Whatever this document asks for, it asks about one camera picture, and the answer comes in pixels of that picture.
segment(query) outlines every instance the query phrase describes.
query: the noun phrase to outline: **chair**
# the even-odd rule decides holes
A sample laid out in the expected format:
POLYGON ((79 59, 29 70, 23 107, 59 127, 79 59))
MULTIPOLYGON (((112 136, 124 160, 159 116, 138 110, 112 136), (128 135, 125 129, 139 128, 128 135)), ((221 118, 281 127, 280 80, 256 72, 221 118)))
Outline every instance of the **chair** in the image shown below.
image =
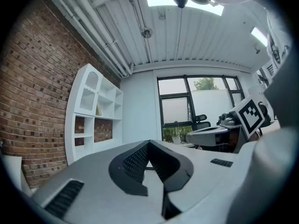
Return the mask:
POLYGON ((208 121, 202 122, 202 121, 204 121, 204 120, 207 119, 207 116, 205 114, 197 115, 197 116, 195 116, 195 118, 196 118, 196 120, 195 120, 195 122, 196 122, 196 125, 195 125, 196 129, 195 130, 199 130, 199 129, 211 127, 211 123, 210 122, 208 122, 208 121))

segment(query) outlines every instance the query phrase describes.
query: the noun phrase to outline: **skylight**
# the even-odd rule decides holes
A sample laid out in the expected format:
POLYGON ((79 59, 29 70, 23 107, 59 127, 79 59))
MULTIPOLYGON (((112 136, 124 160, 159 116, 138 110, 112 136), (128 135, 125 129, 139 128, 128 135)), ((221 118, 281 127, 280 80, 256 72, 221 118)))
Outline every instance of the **skylight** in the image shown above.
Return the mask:
POLYGON ((255 36, 262 44, 267 46, 268 44, 268 39, 267 37, 257 28, 253 28, 251 34, 255 36))
MULTIPOLYGON (((147 0, 149 7, 153 6, 177 6, 177 4, 174 2, 174 0, 147 0)), ((224 6, 217 5, 212 6, 211 4, 208 5, 200 5, 195 2, 192 2, 191 0, 188 0, 186 7, 193 7, 201 10, 205 10, 214 14, 217 14, 219 16, 222 15, 224 6)))

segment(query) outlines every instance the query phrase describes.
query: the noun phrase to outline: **white wall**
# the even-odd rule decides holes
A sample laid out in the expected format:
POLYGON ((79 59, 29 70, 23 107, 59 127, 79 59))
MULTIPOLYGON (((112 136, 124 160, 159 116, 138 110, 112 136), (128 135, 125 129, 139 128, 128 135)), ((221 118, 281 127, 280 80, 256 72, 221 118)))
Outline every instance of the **white wall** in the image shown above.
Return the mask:
POLYGON ((123 143, 157 140, 153 71, 133 74, 122 79, 121 90, 124 93, 122 106, 123 143))
POLYGON ((205 114, 211 126, 215 126, 219 116, 231 110, 232 103, 227 90, 192 91, 196 115, 205 114))
POLYGON ((249 95, 248 88, 256 84, 256 79, 251 74, 221 68, 184 67, 134 73, 121 81, 121 90, 124 92, 122 117, 124 143, 161 140, 157 77, 181 75, 238 76, 245 96, 249 95))

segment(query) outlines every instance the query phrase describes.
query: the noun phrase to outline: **white bookshelf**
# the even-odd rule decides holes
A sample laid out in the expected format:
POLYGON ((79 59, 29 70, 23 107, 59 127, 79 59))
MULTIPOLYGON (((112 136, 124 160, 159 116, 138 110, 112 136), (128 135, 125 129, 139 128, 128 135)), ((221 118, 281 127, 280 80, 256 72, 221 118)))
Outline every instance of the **white bookshelf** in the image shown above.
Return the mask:
POLYGON ((86 155, 122 145, 122 99, 123 92, 92 65, 87 64, 78 71, 65 116, 64 139, 69 165, 86 155), (75 133, 76 117, 84 118, 83 133, 75 133), (113 121, 111 140, 94 143, 94 119, 113 121), (75 146, 75 139, 80 138, 84 139, 84 145, 75 146))

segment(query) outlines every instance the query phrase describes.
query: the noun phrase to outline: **window frame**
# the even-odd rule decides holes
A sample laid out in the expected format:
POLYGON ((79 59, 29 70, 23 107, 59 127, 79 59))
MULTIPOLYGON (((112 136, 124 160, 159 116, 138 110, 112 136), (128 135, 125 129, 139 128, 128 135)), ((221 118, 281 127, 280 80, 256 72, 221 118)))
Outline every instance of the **window frame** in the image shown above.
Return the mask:
POLYGON ((259 71, 261 72, 261 74, 262 74, 262 76, 260 76, 259 74, 257 74, 257 76, 258 76, 258 79, 259 79, 259 83, 260 84, 262 84, 262 82, 261 81, 264 81, 265 83, 266 83, 266 85, 267 85, 267 87, 269 86, 269 81, 268 81, 268 79, 267 79, 267 77, 266 77, 266 74, 265 74, 265 72, 263 71, 263 69, 261 68, 261 69, 259 69, 259 71))
POLYGON ((158 84, 158 95, 159 95, 159 105, 160 105, 160 120, 161 120, 161 136, 163 139, 163 129, 164 128, 175 128, 175 127, 184 127, 184 126, 191 126, 192 130, 196 130, 196 114, 195 114, 195 108, 192 98, 192 93, 190 90, 188 78, 222 78, 225 88, 228 91, 229 98, 232 104, 232 107, 235 106, 234 97, 233 94, 241 94, 241 99, 245 99, 243 89, 241 87, 241 83, 237 76, 225 76, 225 75, 183 75, 183 76, 171 76, 171 77, 158 77, 157 78, 157 84, 158 84), (235 81, 236 87, 239 88, 238 90, 231 90, 226 78, 232 78, 235 81), (184 93, 174 93, 174 94, 164 94, 160 95, 160 87, 159 87, 159 81, 160 80, 173 80, 173 79, 183 79, 185 82, 186 90, 187 92, 184 93), (174 122, 174 123, 167 123, 164 124, 164 116, 163 116, 163 105, 162 100, 163 99, 171 99, 171 98, 187 98, 188 105, 190 107, 190 113, 191 113, 191 121, 185 121, 185 122, 174 122))

